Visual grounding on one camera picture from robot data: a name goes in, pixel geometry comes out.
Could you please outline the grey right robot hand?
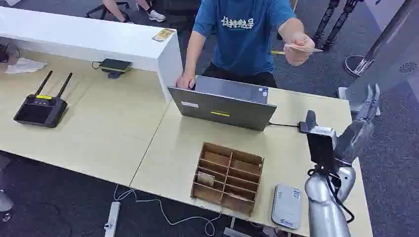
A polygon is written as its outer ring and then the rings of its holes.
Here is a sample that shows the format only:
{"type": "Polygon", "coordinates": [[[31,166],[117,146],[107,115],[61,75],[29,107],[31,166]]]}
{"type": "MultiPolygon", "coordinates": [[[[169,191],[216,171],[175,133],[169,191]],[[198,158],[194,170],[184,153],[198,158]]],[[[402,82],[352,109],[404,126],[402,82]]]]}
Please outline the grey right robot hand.
{"type": "Polygon", "coordinates": [[[351,166],[369,143],[373,132],[373,119],[379,106],[380,88],[368,85],[367,99],[362,103],[355,120],[337,137],[334,157],[339,167],[351,166]]]}

